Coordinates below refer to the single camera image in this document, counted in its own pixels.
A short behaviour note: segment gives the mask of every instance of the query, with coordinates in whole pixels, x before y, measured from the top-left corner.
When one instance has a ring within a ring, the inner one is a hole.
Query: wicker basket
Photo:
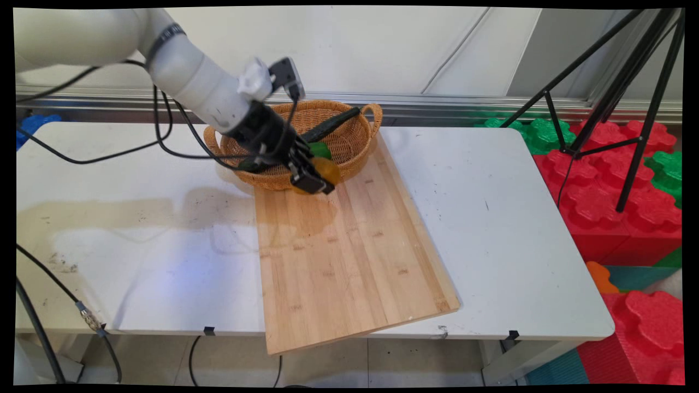
[[[289,117],[291,103],[274,105],[272,109],[285,120]],[[298,103],[291,125],[296,132],[304,132],[317,126],[320,122],[327,120],[334,115],[339,115],[352,109],[351,106],[335,101],[303,101]],[[371,110],[374,115],[373,127],[364,116],[367,110]],[[366,163],[366,156],[369,151],[369,143],[376,136],[381,127],[383,112],[376,103],[370,103],[361,109],[361,113],[344,124],[339,126],[332,134],[322,139],[330,148],[333,161],[340,167],[340,174],[348,178],[359,172]],[[212,127],[204,130],[204,141],[211,151],[216,155],[246,155],[247,150],[227,136],[221,137],[221,146],[216,141],[216,132]],[[242,159],[226,159],[225,162],[237,166]],[[259,173],[236,171],[236,175],[244,182],[266,188],[268,190],[287,190],[291,188],[289,177],[291,172],[282,165],[267,168]]]

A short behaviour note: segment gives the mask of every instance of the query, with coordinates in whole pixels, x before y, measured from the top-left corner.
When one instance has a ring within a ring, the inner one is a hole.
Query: white table
[[[76,159],[154,139],[151,124],[57,122],[36,135]],[[515,130],[383,127],[381,135],[462,307],[370,337],[500,340],[517,330],[523,342],[484,368],[496,384],[614,332]],[[183,124],[166,143],[203,154]],[[17,241],[114,334],[264,332],[252,188],[210,160],[154,146],[81,166],[30,141],[17,152]],[[48,331],[90,332],[20,253],[17,275]],[[19,300],[15,329],[31,331]]]

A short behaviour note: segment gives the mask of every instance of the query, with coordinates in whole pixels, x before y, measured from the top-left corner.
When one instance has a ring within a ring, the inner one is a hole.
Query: teal foam mat
[[[577,349],[544,364],[527,374],[529,385],[583,385],[590,383]]]
[[[610,271],[610,283],[620,290],[642,291],[650,284],[670,277],[676,267],[605,266]]]

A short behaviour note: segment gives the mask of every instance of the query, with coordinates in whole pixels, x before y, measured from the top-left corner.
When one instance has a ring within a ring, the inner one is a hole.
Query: basket handle
[[[366,113],[367,110],[371,110],[371,113],[373,113],[374,115],[374,127],[371,129],[371,137],[373,138],[379,131],[379,127],[381,127],[381,120],[384,118],[384,111],[381,109],[381,106],[379,106],[379,104],[377,103],[366,104],[361,109],[361,114],[363,115],[364,113]]]
[[[216,141],[216,131],[214,131],[213,127],[206,127],[206,129],[204,129],[204,143],[214,155],[224,155]]]

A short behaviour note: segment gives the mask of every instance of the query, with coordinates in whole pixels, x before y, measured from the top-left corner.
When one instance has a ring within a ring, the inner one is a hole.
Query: red foam block
[[[587,159],[598,170],[596,176],[598,183],[605,189],[614,192],[615,190],[621,191],[621,188],[624,187],[624,180],[628,175],[632,158],[633,150],[617,148],[585,156],[583,160]],[[654,174],[649,167],[639,165],[633,181],[633,188],[653,187],[651,179]]]
[[[570,155],[558,150],[545,156],[534,156],[554,201],[558,199],[570,159]],[[616,201],[594,180],[597,175],[597,169],[587,160],[575,161],[563,188],[559,209],[580,255],[586,261],[604,259],[629,237],[621,222],[623,216],[614,211]]]
[[[643,122],[632,120],[628,122],[627,125],[620,128],[619,131],[626,137],[626,139],[630,139],[640,136],[642,128]],[[654,122],[653,127],[651,127],[651,134],[648,138],[646,150],[644,150],[643,155],[644,157],[649,157],[658,151],[672,153],[674,151],[676,142],[677,138],[671,134],[668,134],[667,127],[660,123]],[[635,149],[635,145],[624,146],[621,149],[630,150],[632,152]]]
[[[587,120],[570,126],[571,132],[578,135],[585,123],[587,123]],[[590,138],[585,143],[583,151],[601,148],[602,146],[625,141],[626,139],[628,138],[621,133],[617,123],[597,123],[595,129],[592,130],[592,134],[590,134]]]
[[[684,385],[682,302],[665,292],[602,298],[616,329],[577,349],[590,383]]]
[[[682,245],[682,211],[670,194],[655,188],[632,190],[623,217],[630,236],[599,259],[603,265],[653,266]]]

